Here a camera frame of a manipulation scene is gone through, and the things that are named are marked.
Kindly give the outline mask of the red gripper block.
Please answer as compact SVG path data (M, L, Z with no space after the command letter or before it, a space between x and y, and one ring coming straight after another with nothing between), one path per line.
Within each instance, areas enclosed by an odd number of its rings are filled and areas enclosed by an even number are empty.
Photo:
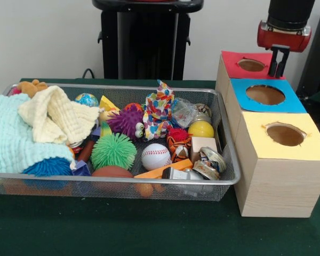
M289 49L271 49L272 56L268 69L268 76L280 78L283 76L286 62L291 52L303 52L311 38L311 27L305 26L301 30L280 30L261 20L258 26L257 45L270 49L273 45L287 46ZM277 54L283 54L281 61L277 64Z

